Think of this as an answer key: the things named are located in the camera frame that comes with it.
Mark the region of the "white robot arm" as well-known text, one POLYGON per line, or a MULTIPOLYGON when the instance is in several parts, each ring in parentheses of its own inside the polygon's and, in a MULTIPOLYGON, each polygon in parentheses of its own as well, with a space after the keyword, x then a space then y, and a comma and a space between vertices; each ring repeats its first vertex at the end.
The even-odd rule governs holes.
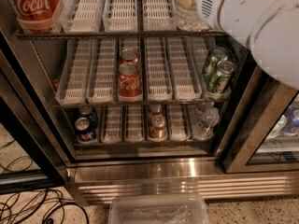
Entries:
POLYGON ((177 0, 250 50, 267 75, 299 89, 299 0, 177 0))

